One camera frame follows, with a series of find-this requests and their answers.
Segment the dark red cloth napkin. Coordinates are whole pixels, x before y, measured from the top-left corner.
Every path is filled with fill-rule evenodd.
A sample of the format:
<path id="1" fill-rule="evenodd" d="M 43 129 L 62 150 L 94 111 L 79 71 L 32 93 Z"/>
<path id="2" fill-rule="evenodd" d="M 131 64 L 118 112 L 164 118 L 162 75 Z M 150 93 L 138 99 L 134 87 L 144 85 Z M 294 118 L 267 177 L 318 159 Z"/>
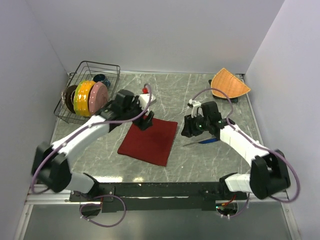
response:
<path id="1" fill-rule="evenodd" d="M 117 153 L 146 163 L 166 167 L 177 127 L 178 123 L 176 121 L 157 118 L 152 120 L 152 126 L 146 130 L 140 130 L 132 124 Z"/>

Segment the blue handled knife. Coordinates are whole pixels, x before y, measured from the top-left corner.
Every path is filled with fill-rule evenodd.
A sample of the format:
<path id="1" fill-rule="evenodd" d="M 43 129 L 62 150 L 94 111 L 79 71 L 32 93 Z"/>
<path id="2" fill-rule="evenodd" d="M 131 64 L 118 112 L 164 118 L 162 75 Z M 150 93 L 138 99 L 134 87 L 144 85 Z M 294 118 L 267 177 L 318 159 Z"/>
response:
<path id="1" fill-rule="evenodd" d="M 205 144 L 215 143 L 215 142 L 218 142 L 218 141 L 219 140 L 216 137 L 211 136 L 211 137 L 206 138 L 206 139 L 197 140 L 197 141 L 194 141 L 194 142 L 191 142 L 191 143 L 184 144 L 183 147 L 196 145 L 196 144 L 205 145 Z"/>

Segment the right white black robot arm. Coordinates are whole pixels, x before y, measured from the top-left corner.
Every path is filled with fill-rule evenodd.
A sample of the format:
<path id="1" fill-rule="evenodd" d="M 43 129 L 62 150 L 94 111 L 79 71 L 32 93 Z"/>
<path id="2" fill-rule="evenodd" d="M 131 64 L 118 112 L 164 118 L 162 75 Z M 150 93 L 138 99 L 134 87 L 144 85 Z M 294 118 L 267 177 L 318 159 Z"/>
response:
<path id="1" fill-rule="evenodd" d="M 191 113 L 184 117 L 181 135 L 187 138 L 209 132 L 217 141 L 229 145 L 249 165 L 246 174 L 230 173 L 220 179 L 219 195 L 230 199 L 236 192 L 251 193 L 263 200 L 291 186 L 288 167 L 279 150 L 270 151 L 244 133 L 229 118 L 222 118 L 215 101 L 189 100 Z"/>

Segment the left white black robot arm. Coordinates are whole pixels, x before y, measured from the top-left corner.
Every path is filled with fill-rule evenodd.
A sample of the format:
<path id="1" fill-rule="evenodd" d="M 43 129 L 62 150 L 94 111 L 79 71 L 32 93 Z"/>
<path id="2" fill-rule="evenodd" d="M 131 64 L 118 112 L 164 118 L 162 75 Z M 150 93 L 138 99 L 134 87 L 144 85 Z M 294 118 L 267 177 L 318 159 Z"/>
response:
<path id="1" fill-rule="evenodd" d="M 156 102 L 156 97 L 149 85 L 145 88 L 148 93 L 140 95 L 121 89 L 113 100 L 75 131 L 54 143 L 38 145 L 31 169 L 31 190 L 35 189 L 36 181 L 40 181 L 55 193 L 70 190 L 80 192 L 88 201 L 97 199 L 100 183 L 87 173 L 72 172 L 69 163 L 90 144 L 121 124 L 132 122 L 142 131 L 151 127 L 154 113 L 149 106 Z"/>

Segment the pink dotted plate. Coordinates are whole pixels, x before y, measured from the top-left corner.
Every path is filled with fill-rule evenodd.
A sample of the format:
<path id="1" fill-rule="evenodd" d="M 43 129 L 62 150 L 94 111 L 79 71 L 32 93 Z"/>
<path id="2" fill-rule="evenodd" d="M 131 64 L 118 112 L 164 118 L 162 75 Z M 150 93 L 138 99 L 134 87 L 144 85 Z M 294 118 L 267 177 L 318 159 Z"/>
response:
<path id="1" fill-rule="evenodd" d="M 90 90 L 88 99 L 88 109 L 91 115 L 94 115 L 98 110 L 108 102 L 108 88 L 101 81 L 96 82 Z"/>

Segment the orange woven fan basket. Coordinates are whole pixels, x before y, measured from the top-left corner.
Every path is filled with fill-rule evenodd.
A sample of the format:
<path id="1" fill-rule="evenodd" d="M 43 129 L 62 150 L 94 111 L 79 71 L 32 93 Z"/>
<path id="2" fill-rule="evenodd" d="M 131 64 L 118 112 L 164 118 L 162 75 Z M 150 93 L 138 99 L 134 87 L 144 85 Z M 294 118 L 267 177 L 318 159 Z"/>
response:
<path id="1" fill-rule="evenodd" d="M 226 68 L 222 68 L 212 78 L 210 87 L 224 92 L 230 99 L 241 97 L 251 91 L 245 83 Z"/>

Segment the dark teal mug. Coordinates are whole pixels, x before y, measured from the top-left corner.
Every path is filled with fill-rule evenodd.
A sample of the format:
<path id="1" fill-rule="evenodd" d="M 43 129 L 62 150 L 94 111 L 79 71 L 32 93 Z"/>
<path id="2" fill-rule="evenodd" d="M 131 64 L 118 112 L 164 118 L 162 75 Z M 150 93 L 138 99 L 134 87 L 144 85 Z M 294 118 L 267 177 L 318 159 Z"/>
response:
<path id="1" fill-rule="evenodd" d="M 95 83 L 101 82 L 103 83 L 107 88 L 111 86 L 111 82 L 104 74 L 97 74 L 92 79 Z"/>

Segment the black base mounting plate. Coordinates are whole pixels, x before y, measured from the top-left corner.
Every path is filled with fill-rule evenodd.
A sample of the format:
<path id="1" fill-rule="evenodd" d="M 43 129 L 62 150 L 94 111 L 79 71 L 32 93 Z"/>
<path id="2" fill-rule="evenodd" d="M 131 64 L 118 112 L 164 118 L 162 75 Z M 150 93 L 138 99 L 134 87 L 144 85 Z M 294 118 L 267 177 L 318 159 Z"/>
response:
<path id="1" fill-rule="evenodd" d="M 102 213 L 152 210 L 215 211 L 217 201 L 246 200 L 244 192 L 231 192 L 220 182 L 116 182 L 102 183 L 102 195 L 86 198 L 81 193 L 70 194 L 72 203 L 92 202 L 101 206 Z"/>

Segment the yellow green plate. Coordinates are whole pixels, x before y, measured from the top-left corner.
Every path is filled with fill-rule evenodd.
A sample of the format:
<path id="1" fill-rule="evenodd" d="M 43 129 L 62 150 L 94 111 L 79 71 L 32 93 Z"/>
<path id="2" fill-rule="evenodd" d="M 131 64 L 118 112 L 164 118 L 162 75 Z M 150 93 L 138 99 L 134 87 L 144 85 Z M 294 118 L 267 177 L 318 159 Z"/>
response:
<path id="1" fill-rule="evenodd" d="M 82 117 L 90 117 L 89 112 L 89 95 L 95 82 L 93 80 L 81 81 L 75 90 L 73 105 L 75 114 Z"/>

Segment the dark brown plate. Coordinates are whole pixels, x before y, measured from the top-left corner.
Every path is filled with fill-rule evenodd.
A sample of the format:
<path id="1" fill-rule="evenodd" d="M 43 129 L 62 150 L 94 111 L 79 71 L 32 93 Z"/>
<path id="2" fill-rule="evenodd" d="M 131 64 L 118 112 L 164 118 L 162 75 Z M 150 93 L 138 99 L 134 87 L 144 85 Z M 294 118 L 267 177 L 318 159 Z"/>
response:
<path id="1" fill-rule="evenodd" d="M 73 114 L 76 113 L 74 110 L 74 97 L 75 97 L 77 87 L 78 87 L 77 85 L 68 86 L 61 93 L 62 105 L 65 106 Z"/>

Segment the aluminium extrusion rail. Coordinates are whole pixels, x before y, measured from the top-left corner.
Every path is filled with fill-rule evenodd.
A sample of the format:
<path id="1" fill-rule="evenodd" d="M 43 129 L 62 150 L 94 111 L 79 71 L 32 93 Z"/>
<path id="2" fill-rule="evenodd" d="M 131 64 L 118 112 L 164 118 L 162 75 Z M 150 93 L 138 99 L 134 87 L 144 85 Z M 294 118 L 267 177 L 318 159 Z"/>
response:
<path id="1" fill-rule="evenodd" d="M 46 189 L 45 185 L 43 184 L 36 184 L 34 185 L 34 190 L 36 192 L 41 192 Z M 164 199 L 164 200 L 172 200 L 174 198 L 186 200 L 187 196 L 156 196 L 156 197 L 121 197 L 124 198 L 123 200 L 153 200 L 153 199 Z M 285 191 L 279 192 L 275 195 L 275 198 L 280 200 L 287 200 L 288 195 Z M 264 200 L 258 199 L 253 194 L 250 194 L 249 201 L 251 202 L 271 202 L 275 201 L 273 198 L 265 198 Z M 81 196 L 76 196 L 73 191 L 70 190 L 63 190 L 59 193 L 55 193 L 52 190 L 47 190 L 41 194 L 33 194 L 31 189 L 27 193 L 26 200 L 24 201 L 25 205 L 60 205 L 60 204 L 78 204 L 78 203 L 95 203 L 94 201 L 86 200 Z"/>

